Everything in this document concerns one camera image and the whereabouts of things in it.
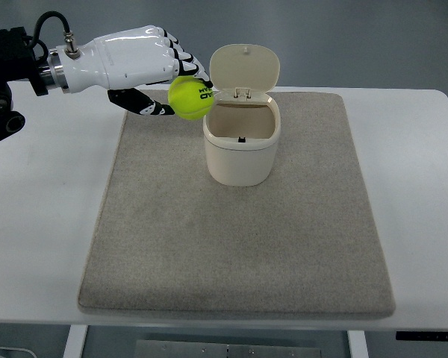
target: metal plate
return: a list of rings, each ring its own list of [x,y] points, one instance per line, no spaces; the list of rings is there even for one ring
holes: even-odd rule
[[[321,358],[320,349],[137,340],[134,358]]]

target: gray carpet mat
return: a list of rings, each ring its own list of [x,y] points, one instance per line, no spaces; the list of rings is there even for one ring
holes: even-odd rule
[[[164,91],[147,94],[167,102]],[[81,283],[82,310],[391,315],[342,98],[271,96],[281,139],[270,176],[251,187],[210,176],[201,120],[127,114]]]

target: gray wall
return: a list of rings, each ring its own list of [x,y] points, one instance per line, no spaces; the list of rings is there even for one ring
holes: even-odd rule
[[[229,43],[280,58],[279,86],[436,89],[448,95],[448,0],[0,1],[0,28],[29,34],[47,10],[69,20],[79,43],[144,25],[167,29],[207,67]],[[42,38],[62,43],[49,20]]]

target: black cable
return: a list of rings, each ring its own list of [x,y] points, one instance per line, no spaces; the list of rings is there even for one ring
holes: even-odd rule
[[[26,40],[26,41],[29,41],[29,40],[32,40],[32,37],[31,36],[25,36],[25,37],[23,37],[23,39]],[[46,47],[45,43],[42,40],[37,40],[37,44],[40,45],[40,47],[43,50],[43,56],[35,61],[37,66],[39,66],[42,63],[46,62],[46,59],[48,58],[48,48]]]
[[[29,44],[27,44],[27,48],[33,48],[38,44],[39,37],[40,37],[40,31],[42,29],[43,23],[49,19],[50,17],[57,17],[61,20],[63,23],[63,29],[65,32],[69,32],[69,25],[68,21],[66,20],[65,16],[63,16],[61,13],[58,13],[57,11],[47,11],[44,13],[40,18],[37,20],[37,24],[35,25],[35,30],[33,33],[33,38]]]

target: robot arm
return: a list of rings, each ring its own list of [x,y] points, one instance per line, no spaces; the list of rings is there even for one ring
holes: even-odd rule
[[[43,23],[53,16],[63,23],[66,45],[49,51],[39,37]],[[43,56],[38,58],[34,53],[36,45],[43,50]],[[64,93],[77,93],[98,85],[108,90],[112,103],[126,110],[167,115],[174,114],[169,105],[153,101],[135,87],[182,75],[199,78],[212,87],[202,64],[162,28],[150,25],[77,46],[64,16],[49,11],[38,19],[32,37],[24,28],[0,30],[0,140],[25,125],[25,118],[12,111],[8,81],[27,78],[37,95],[46,95],[58,87]]]

